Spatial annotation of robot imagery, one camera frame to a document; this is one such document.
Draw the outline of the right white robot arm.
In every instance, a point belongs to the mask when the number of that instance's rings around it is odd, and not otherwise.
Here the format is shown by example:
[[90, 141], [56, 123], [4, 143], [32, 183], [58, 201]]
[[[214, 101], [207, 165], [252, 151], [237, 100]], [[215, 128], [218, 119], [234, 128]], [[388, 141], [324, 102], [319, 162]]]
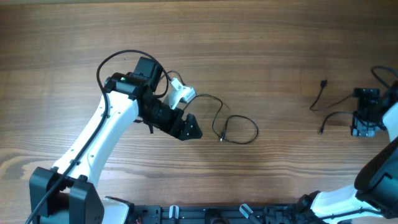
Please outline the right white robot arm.
[[353, 185], [318, 192], [304, 223], [339, 223], [361, 217], [397, 218], [397, 83], [388, 90], [392, 106], [383, 114], [390, 143], [359, 172]]

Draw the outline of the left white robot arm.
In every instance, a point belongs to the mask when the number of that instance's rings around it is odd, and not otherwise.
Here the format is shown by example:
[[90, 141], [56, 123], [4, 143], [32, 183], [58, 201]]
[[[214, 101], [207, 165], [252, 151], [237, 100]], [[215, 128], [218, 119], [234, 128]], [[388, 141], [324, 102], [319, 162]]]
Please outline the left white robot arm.
[[133, 72], [114, 73], [101, 86], [103, 96], [72, 147], [50, 169], [36, 168], [29, 180], [32, 213], [28, 223], [142, 223], [133, 203], [97, 193], [100, 175], [114, 147], [132, 123], [158, 128], [181, 141], [200, 139], [202, 131], [189, 103], [194, 87], [178, 78], [159, 100], [155, 91], [163, 68], [141, 57]]

